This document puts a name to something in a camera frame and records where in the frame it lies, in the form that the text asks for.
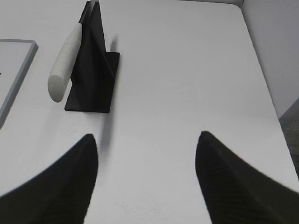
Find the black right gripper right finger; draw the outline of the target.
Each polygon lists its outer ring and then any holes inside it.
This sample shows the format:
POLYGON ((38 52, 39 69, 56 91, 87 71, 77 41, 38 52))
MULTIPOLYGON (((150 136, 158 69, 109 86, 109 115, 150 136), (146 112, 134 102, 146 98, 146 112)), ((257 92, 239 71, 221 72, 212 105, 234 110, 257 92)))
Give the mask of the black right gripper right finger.
POLYGON ((297 224, 299 194, 258 171, 208 131, 195 169, 213 224, 297 224))

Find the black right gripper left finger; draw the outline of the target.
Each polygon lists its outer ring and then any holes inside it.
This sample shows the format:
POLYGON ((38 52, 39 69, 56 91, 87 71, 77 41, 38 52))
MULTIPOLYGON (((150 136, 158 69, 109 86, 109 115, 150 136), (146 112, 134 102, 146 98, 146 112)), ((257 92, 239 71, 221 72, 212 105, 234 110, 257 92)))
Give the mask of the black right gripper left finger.
POLYGON ((51 166, 0 198, 2 224, 82 224, 98 173, 98 151, 86 134, 51 166))

